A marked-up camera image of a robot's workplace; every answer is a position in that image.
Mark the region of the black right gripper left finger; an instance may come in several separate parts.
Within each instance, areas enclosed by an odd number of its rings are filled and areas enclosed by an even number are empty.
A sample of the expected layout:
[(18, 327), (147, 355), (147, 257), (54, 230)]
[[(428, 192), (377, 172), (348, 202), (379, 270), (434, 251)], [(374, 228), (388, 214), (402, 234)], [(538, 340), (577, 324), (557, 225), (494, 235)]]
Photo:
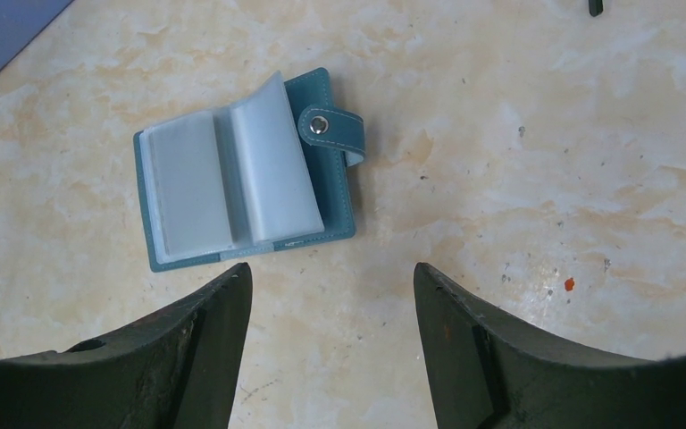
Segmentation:
[(0, 359), (0, 428), (225, 428), (252, 306), (240, 263), (64, 352)]

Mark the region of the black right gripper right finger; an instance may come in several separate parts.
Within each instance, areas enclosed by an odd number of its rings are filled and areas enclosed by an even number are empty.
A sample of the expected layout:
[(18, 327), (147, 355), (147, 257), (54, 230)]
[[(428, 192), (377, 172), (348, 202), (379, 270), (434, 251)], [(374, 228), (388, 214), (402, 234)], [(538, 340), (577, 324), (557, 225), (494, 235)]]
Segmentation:
[(414, 298), (441, 428), (686, 428), (686, 355), (651, 361), (570, 341), (426, 263)]

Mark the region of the blue leather card holder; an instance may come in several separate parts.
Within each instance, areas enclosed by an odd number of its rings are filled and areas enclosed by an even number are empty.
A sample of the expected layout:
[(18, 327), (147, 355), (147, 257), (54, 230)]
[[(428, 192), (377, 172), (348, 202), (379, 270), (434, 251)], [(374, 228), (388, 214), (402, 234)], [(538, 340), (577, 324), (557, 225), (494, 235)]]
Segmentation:
[(354, 236), (347, 169), (363, 119), (335, 104), (330, 74), (274, 73), (249, 96), (138, 131), (138, 199), (154, 272)]

